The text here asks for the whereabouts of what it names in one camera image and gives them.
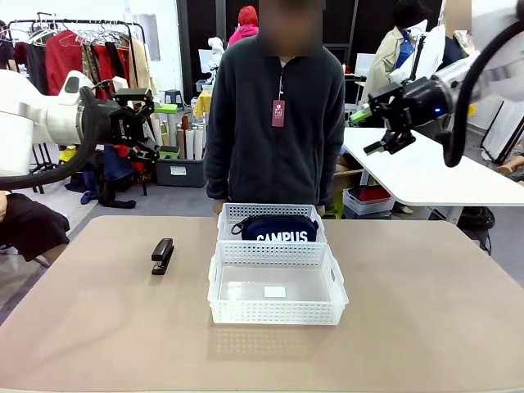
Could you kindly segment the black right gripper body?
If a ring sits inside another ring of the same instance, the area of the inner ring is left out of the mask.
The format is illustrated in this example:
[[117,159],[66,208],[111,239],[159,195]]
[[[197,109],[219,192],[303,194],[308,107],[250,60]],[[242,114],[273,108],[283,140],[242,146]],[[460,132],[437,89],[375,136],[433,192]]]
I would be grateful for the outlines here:
[[390,129],[421,126],[454,109],[447,87],[437,76],[395,83],[391,87],[385,112]]

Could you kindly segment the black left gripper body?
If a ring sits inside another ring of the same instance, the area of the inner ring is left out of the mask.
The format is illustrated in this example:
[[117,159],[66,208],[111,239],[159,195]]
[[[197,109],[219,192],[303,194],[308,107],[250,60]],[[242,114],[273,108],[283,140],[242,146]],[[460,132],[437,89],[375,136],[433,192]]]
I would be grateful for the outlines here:
[[128,106],[120,106],[115,101],[97,101],[100,120],[98,143],[136,147],[145,142],[145,117]]

